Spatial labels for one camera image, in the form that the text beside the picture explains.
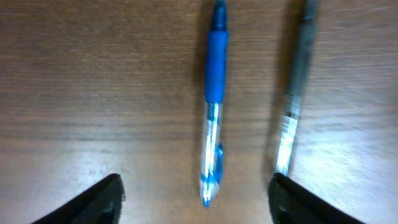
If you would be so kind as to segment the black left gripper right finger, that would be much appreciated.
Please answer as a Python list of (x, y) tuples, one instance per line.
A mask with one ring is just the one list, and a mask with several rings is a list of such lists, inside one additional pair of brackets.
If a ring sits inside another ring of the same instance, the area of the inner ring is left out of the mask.
[(278, 172), (269, 182), (268, 198), (275, 224), (363, 224)]

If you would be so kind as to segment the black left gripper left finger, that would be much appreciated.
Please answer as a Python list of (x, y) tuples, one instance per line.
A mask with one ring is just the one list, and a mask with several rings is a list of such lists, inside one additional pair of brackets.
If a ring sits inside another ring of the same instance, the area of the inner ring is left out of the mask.
[(110, 174), (33, 224), (118, 224), (125, 199), (119, 174)]

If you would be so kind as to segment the blue pen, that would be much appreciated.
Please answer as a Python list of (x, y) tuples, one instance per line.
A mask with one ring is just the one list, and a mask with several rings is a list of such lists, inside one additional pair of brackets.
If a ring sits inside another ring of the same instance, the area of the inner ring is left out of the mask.
[(200, 196), (209, 208), (223, 176), (221, 120), (226, 86), (228, 14), (225, 0), (216, 0), (208, 33), (205, 63), (205, 110), (201, 151)]

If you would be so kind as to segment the dark grey pen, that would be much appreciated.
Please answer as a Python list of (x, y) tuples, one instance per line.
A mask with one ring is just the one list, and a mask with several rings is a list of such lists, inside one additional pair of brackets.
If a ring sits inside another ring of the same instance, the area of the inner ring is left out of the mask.
[(317, 0), (305, 1), (285, 91), (285, 108), (282, 113), (280, 141), (275, 163), (275, 171), (285, 176), (289, 174), (300, 107), (309, 74), (317, 29), (317, 9)]

